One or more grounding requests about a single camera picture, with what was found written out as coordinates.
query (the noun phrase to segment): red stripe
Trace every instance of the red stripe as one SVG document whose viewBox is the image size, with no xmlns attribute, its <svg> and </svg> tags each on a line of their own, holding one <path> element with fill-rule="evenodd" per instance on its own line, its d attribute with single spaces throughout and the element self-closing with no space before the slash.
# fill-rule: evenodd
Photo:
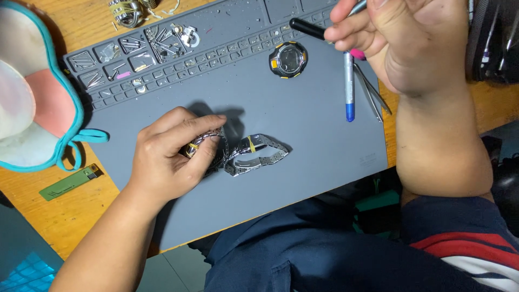
<svg viewBox="0 0 519 292">
<path fill-rule="evenodd" d="M 424 251 L 439 258 L 451 256 L 477 257 L 519 271 L 519 255 L 477 242 L 464 240 L 443 241 L 425 248 Z"/>
<path fill-rule="evenodd" d="M 412 247 L 418 249 L 424 249 L 430 245 L 441 241 L 449 240 L 477 240 L 487 242 L 493 245 L 499 245 L 511 248 L 513 251 L 517 250 L 499 234 L 488 234 L 488 233 L 473 233 L 473 232 L 446 232 L 430 236 L 419 242 L 411 244 Z"/>
</svg>

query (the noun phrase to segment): silicone repair mat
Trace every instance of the silicone repair mat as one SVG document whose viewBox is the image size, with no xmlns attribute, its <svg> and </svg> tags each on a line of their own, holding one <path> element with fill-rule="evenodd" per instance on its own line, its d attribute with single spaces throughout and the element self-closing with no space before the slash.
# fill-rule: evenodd
<svg viewBox="0 0 519 292">
<path fill-rule="evenodd" d="M 247 135 L 264 134 L 291 150 L 279 163 L 238 177 L 221 170 L 169 204 L 156 228 L 160 249 L 387 168 L 384 127 L 358 79 L 356 119 L 346 121 L 342 52 L 288 26 L 292 17 L 329 26 L 335 3 L 216 1 L 64 56 L 84 101 L 86 126 L 110 135 L 108 143 L 91 147 L 120 190 L 130 177 L 139 130 L 180 105 L 198 115 L 226 114 L 231 147 Z M 164 38 L 172 23 L 195 27 L 200 43 L 184 50 L 176 36 L 167 37 L 163 43 L 184 54 L 174 58 L 167 52 L 160 63 L 146 29 L 166 29 Z M 291 79 L 274 75 L 268 65 L 274 47 L 286 41 L 299 42 L 308 51 L 304 72 Z M 358 64 L 378 88 L 369 64 Z M 265 149 L 258 155 L 272 153 Z M 254 154 L 238 159 L 250 160 Z"/>
</svg>

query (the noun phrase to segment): shirt sleeve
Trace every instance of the shirt sleeve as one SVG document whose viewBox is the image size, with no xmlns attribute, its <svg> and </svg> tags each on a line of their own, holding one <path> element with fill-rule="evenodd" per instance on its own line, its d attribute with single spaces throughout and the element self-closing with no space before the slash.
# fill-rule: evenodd
<svg viewBox="0 0 519 292">
<path fill-rule="evenodd" d="M 519 291 L 517 238 L 487 199 L 418 197 L 402 208 L 402 239 L 482 284 Z"/>
</svg>

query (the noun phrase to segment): wooden desk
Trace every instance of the wooden desk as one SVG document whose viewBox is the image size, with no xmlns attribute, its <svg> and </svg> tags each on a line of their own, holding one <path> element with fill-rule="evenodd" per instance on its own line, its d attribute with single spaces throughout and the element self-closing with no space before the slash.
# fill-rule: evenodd
<svg viewBox="0 0 519 292">
<path fill-rule="evenodd" d="M 44 11 L 57 54 L 81 49 L 104 39 L 127 32 L 124 28 L 115 31 L 107 1 L 93 0 L 30 0 L 36 8 Z M 176 13 L 180 13 L 210 0 L 181 0 Z M 155 11 L 169 11 L 176 0 L 161 0 Z M 150 17 L 148 23 L 158 21 Z M 519 119 L 519 86 L 490 87 L 485 83 L 471 85 L 476 103 L 477 122 L 480 132 L 485 132 Z M 380 92 L 393 112 L 397 110 L 398 96 L 383 85 Z M 388 153 L 388 167 L 396 164 L 395 118 L 384 113 L 384 129 Z M 86 165 L 103 165 L 91 148 L 84 143 Z M 68 194 L 46 202 L 38 191 L 70 175 L 58 167 L 23 174 L 0 168 L 0 190 L 16 206 L 34 229 L 50 246 L 66 259 L 74 247 L 103 214 L 119 191 L 109 175 L 102 176 Z"/>
</svg>

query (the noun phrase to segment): black handle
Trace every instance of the black handle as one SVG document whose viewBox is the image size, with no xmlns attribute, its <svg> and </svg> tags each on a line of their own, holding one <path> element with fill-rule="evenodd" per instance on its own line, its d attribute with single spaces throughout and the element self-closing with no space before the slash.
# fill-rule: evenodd
<svg viewBox="0 0 519 292">
<path fill-rule="evenodd" d="M 318 26 L 315 26 L 311 23 L 303 21 L 299 18 L 292 18 L 290 20 L 289 24 L 290 24 L 290 27 L 294 30 L 300 31 L 309 36 L 313 36 L 315 38 L 318 38 L 318 39 L 324 41 L 324 29 L 322 29 Z"/>
</svg>

